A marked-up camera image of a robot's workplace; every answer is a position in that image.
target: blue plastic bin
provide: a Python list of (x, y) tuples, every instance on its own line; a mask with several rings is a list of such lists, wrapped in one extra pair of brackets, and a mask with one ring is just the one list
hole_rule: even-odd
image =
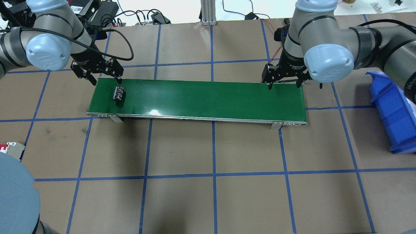
[(371, 102), (377, 107), (396, 154), (416, 153), (416, 117), (403, 91), (383, 72), (370, 71)]

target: green tray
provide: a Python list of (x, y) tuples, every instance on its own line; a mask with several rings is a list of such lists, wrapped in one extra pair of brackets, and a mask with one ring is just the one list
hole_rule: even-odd
[(123, 79), (124, 96), (113, 100), (117, 82), (99, 78), (88, 115), (306, 125), (302, 88), (263, 83)]

